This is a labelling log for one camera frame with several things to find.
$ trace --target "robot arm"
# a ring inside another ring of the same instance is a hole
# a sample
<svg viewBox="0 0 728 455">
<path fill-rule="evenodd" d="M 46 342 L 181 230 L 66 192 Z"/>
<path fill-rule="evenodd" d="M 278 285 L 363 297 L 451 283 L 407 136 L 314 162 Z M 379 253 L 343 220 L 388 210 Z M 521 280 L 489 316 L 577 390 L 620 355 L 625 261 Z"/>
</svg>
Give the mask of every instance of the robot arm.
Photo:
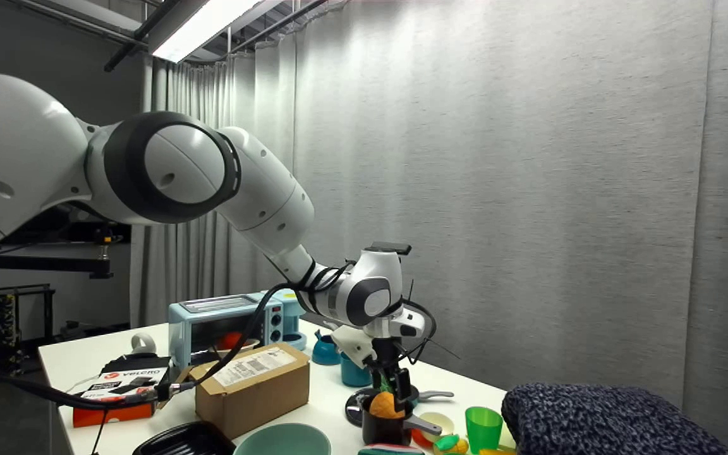
<svg viewBox="0 0 728 455">
<path fill-rule="evenodd" d="M 350 271 L 306 253 L 314 205 L 253 133 L 167 110 L 91 125 L 41 87 L 0 76 L 0 239 L 68 199 L 134 225 L 218 210 L 300 288 L 306 310 L 340 325 L 333 338 L 355 364 L 393 367 L 397 343 L 432 331 L 429 316 L 405 302 L 397 253 L 363 249 Z"/>
</svg>

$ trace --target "white table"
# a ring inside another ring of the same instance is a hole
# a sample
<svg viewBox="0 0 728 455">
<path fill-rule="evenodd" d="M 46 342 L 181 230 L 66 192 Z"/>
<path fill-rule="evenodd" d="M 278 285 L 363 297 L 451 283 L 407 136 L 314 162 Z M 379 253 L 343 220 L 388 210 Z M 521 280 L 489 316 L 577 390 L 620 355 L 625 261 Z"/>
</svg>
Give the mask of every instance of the white table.
<svg viewBox="0 0 728 455">
<path fill-rule="evenodd" d="M 300 331 L 306 336 L 306 354 L 310 354 L 314 345 L 314 331 L 319 325 L 300 321 Z M 75 338 L 63 343 L 48 343 L 41 345 L 41 364 L 46 369 L 46 377 L 49 386 L 55 390 L 70 390 L 80 386 L 80 382 L 92 379 L 99 369 L 130 350 L 130 336 L 134 334 L 149 334 L 156 342 L 156 354 L 167 354 L 167 338 L 168 325 L 142 325 L 130 331 L 106 334 L 106 336 L 91 336 L 91 338 Z M 489 385 L 438 369 L 432 364 L 411 364 L 411 385 L 424 390 L 449 390 L 454 391 L 451 401 L 438 401 L 438 405 L 419 405 L 413 415 L 422 411 L 441 411 L 454 422 L 454 433 L 464 435 L 464 410 L 473 405 L 482 406 L 501 406 L 502 390 L 496 390 Z M 319 426 L 333 444 L 333 455 L 355 455 L 362 448 L 362 429 L 348 425 L 343 419 L 343 401 L 355 390 L 340 385 L 340 369 L 339 367 L 321 367 L 310 360 L 310 398 L 306 406 L 292 410 L 274 422 L 304 422 Z M 70 406 L 58 406 L 58 417 L 63 425 L 63 436 L 74 453 L 89 455 L 96 439 L 99 426 L 74 426 L 70 425 Z M 168 426 L 191 422 L 194 417 L 194 393 L 185 391 L 168 398 L 152 419 L 130 419 L 130 422 L 108 422 L 104 426 L 99 455 L 130 455 L 137 444 L 149 439 L 156 433 L 163 433 Z M 502 441 L 513 444 L 513 436 L 502 426 Z"/>
</svg>

